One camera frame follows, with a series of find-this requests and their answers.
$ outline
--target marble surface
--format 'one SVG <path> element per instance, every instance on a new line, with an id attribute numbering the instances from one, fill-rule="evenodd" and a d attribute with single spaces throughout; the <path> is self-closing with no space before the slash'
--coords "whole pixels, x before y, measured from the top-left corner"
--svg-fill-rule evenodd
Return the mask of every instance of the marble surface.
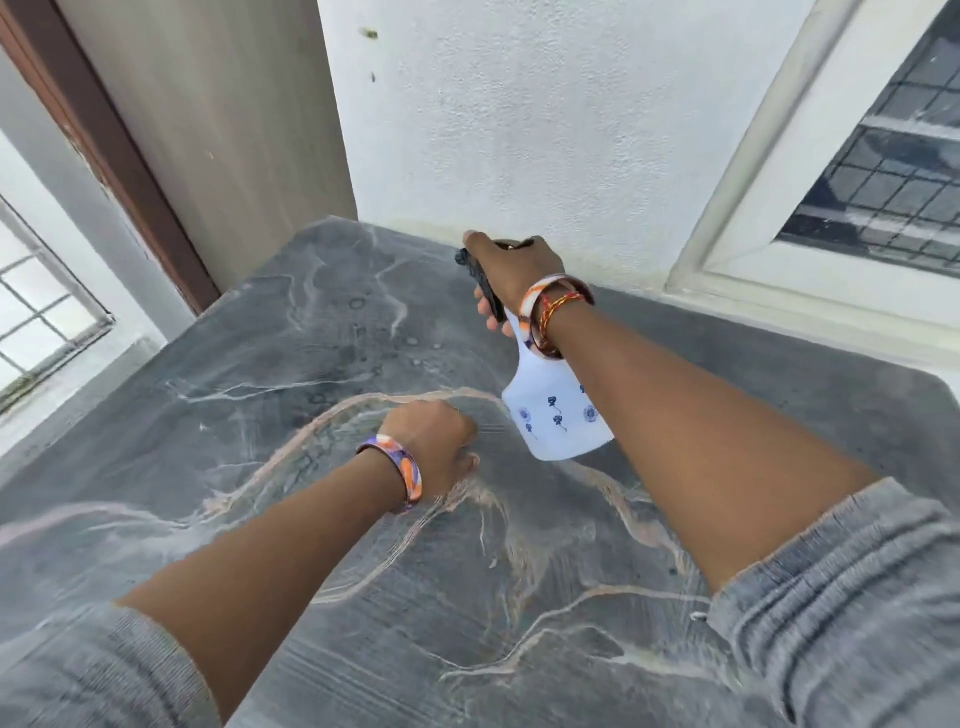
<path id="1" fill-rule="evenodd" d="M 377 525 L 234 725 L 782 725 L 696 619 L 704 583 L 616 445 L 526 452 L 495 396 L 514 344 L 471 291 L 449 248 L 337 219 L 300 233 L 0 491 L 0 639 L 120 595 L 346 461 L 397 402 L 438 397 L 481 424 L 479 474 Z M 597 298 L 960 506 L 960 418 L 933 377 Z"/>

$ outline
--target glass pane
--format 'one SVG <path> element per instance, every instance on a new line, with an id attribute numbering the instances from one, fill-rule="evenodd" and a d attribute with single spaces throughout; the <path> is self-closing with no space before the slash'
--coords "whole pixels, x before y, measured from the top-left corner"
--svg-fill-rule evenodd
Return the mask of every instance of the glass pane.
<path id="1" fill-rule="evenodd" d="M 780 237 L 960 278 L 960 0 L 951 0 Z"/>
<path id="2" fill-rule="evenodd" d="M 0 412 L 111 324 L 0 198 Z"/>

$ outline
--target textured wall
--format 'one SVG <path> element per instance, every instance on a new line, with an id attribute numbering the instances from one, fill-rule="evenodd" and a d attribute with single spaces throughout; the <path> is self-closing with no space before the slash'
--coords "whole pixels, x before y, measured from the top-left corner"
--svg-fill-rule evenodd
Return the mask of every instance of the textured wall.
<path id="1" fill-rule="evenodd" d="M 811 6 L 320 0 L 360 219 L 660 287 Z"/>

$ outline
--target door frame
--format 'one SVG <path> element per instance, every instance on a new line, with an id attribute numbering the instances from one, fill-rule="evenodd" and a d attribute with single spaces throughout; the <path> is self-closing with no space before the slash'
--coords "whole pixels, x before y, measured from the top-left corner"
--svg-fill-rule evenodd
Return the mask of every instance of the door frame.
<path id="1" fill-rule="evenodd" d="M 115 196 L 194 313 L 220 298 L 54 0 L 0 0 L 0 45 Z"/>

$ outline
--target gray sleeve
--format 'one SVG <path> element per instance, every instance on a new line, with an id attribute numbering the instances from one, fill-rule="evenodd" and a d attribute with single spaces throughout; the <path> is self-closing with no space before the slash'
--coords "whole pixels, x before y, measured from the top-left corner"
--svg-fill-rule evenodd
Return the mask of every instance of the gray sleeve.
<path id="1" fill-rule="evenodd" d="M 960 525 L 892 479 L 737 575 L 708 620 L 802 726 L 960 720 Z"/>
<path id="2" fill-rule="evenodd" d="M 0 646 L 0 725 L 220 728 L 220 718 L 173 637 L 104 604 Z"/>

